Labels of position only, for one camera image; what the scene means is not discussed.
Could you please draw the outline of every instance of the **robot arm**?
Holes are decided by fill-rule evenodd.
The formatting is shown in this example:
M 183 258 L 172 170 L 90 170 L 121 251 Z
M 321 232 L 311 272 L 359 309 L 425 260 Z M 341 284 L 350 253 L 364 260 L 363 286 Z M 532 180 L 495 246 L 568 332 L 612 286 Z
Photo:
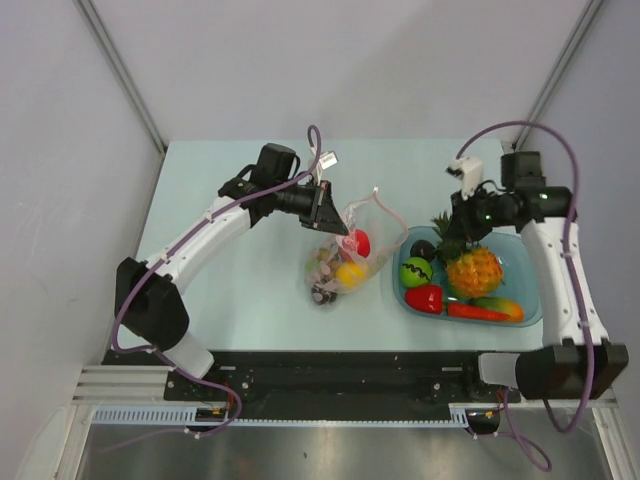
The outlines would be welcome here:
M 329 157 L 333 157 L 335 163 L 335 155 L 324 156 L 318 162 L 324 168 L 332 163 Z M 216 253 L 276 210 L 298 215 L 302 226 L 312 230 L 337 235 L 349 233 L 333 204 L 331 184 L 320 179 L 321 171 L 319 173 L 318 170 L 314 180 L 306 185 L 293 184 L 242 202 L 213 218 L 214 212 L 235 200 L 287 181 L 296 159 L 299 161 L 296 153 L 287 147 L 265 145 L 256 165 L 248 165 L 225 183 L 218 191 L 219 197 L 187 230 L 187 234 L 181 235 L 145 262 L 127 258 L 118 267 L 116 315 L 132 289 L 148 272 L 147 265 L 154 265 L 158 260 L 164 261 L 136 295 L 122 318 L 122 324 L 195 377 L 202 378 L 213 365 L 214 359 L 189 333 L 189 316 L 182 295 Z M 249 179 L 244 179 L 249 172 Z
M 445 236 L 475 242 L 494 227 L 515 226 L 534 264 L 544 322 L 541 350 L 481 355 L 482 380 L 517 388 L 529 399 L 580 398 L 585 381 L 585 339 L 576 296 L 581 294 L 596 359 L 591 397 L 597 398 L 624 369 L 628 354 L 624 345 L 609 343 L 596 313 L 582 267 L 575 220 L 569 228 L 568 245 L 580 292 L 573 288 L 563 244 L 571 192 L 546 185 L 540 156 L 534 152 L 502 157 L 506 188 L 502 193 L 483 188 L 486 182 L 478 163 L 457 159 L 447 169 L 461 180 L 463 188 L 451 197 L 452 220 Z

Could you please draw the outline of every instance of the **plastic bag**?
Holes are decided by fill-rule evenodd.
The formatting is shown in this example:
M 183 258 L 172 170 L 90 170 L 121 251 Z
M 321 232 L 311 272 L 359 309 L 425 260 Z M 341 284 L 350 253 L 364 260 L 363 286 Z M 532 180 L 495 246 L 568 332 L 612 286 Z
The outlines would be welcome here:
M 311 298 L 319 305 L 332 303 L 338 294 L 353 292 L 375 276 L 409 234 L 404 220 L 380 202 L 378 187 L 347 205 L 341 216 L 349 235 L 328 235 L 305 264 Z

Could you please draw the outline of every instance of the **wall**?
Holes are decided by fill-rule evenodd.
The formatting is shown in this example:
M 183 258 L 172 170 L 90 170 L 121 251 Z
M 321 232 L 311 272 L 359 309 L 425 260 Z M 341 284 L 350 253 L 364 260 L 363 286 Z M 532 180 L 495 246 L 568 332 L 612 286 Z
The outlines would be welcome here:
M 95 3 L 166 142 L 467 137 L 527 114 L 586 0 Z
M 609 2 L 542 118 L 566 135 L 581 165 L 582 258 L 610 337 L 629 347 L 631 365 L 614 389 L 637 447 L 639 17 L 640 2 Z M 566 155 L 553 139 L 534 134 L 527 147 L 542 151 L 553 183 L 570 181 Z
M 159 157 L 70 0 L 0 15 L 0 478 L 112 321 Z

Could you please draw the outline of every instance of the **plastic tub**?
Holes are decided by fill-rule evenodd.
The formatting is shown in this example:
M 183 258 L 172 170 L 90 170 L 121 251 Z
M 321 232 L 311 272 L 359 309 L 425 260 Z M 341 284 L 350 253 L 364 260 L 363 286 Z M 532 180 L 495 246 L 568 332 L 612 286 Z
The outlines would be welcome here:
M 542 318 L 542 308 L 540 307 L 540 294 L 536 283 L 533 264 L 529 254 L 525 249 L 522 240 L 517 235 L 506 233 L 490 233 L 480 244 L 489 248 L 501 263 L 504 272 L 503 285 L 500 285 L 491 297 L 505 297 L 517 302 L 524 312 L 524 319 L 520 323 L 509 322 L 487 322 L 483 320 L 468 320 L 464 318 L 450 317 L 448 315 L 433 315 L 414 310 L 404 301 L 404 294 L 407 289 L 400 283 L 398 271 L 400 265 L 410 257 L 411 246 L 416 240 L 428 240 L 434 245 L 438 244 L 438 234 L 432 227 L 413 227 L 409 229 L 409 237 L 402 244 L 400 249 L 393 256 L 392 282 L 393 291 L 398 302 L 415 315 L 421 317 L 435 318 L 438 320 L 453 320 L 461 323 L 476 323 L 481 325 L 501 326 L 501 327 L 529 327 Z M 452 297 L 447 282 L 447 276 L 442 262 L 434 260 L 433 280 L 434 285 L 439 285 L 445 291 L 445 296 Z

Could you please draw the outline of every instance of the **carrot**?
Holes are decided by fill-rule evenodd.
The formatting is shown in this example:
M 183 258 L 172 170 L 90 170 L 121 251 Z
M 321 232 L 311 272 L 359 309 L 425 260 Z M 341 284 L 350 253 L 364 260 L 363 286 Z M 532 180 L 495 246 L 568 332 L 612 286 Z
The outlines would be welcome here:
M 506 313 L 494 312 L 482 307 L 475 307 L 460 302 L 447 304 L 447 315 L 458 318 L 469 318 L 472 320 L 487 320 L 490 322 L 508 322 L 510 316 Z

